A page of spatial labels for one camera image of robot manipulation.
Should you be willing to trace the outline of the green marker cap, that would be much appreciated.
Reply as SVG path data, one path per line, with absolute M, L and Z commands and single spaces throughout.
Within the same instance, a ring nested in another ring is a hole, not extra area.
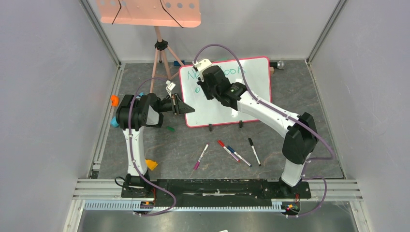
M 172 131 L 172 132 L 175 132 L 175 129 L 172 128 L 172 127 L 169 127 L 169 126 L 168 126 L 167 129 L 170 130 L 170 131 Z

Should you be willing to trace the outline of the pink framed whiteboard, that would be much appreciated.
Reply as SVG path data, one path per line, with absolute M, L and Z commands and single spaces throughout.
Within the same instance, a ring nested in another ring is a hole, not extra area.
M 267 101 L 271 101 L 270 70 L 267 57 L 240 59 L 245 78 L 254 93 Z M 195 109 L 193 113 L 185 114 L 186 125 L 189 128 L 206 127 L 208 125 L 224 125 L 256 121 L 257 119 L 237 112 L 230 107 L 222 106 L 216 99 L 208 100 L 201 87 L 197 84 L 199 73 L 193 65 L 179 69 L 182 100 Z

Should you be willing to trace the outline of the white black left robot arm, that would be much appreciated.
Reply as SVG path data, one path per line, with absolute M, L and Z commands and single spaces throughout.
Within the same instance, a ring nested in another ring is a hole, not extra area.
M 116 111 L 116 122 L 122 129 L 126 140 L 128 171 L 121 184 L 122 198 L 139 198 L 148 196 L 153 186 L 149 182 L 146 163 L 143 132 L 145 128 L 160 128 L 163 124 L 163 113 L 174 115 L 195 112 L 195 109 L 184 103 L 178 94 L 163 99 L 154 93 L 140 98 L 125 95 Z

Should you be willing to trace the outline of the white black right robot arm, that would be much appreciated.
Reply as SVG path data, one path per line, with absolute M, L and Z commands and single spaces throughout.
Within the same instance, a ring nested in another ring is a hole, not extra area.
M 316 126 L 312 115 L 303 113 L 300 116 L 275 108 L 274 104 L 259 98 L 246 85 L 230 82 L 217 65 L 197 65 L 194 70 L 199 73 L 197 84 L 208 100 L 216 99 L 223 106 L 250 115 L 284 138 L 282 153 L 286 161 L 278 188 L 286 198 L 295 196 L 302 182 L 305 163 L 318 142 L 313 135 Z

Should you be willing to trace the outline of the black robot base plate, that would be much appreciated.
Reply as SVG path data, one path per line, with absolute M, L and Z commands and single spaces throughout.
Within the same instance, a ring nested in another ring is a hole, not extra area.
M 310 199 L 308 182 L 288 187 L 268 179 L 157 179 L 143 200 L 155 206 L 268 206 L 272 199 Z

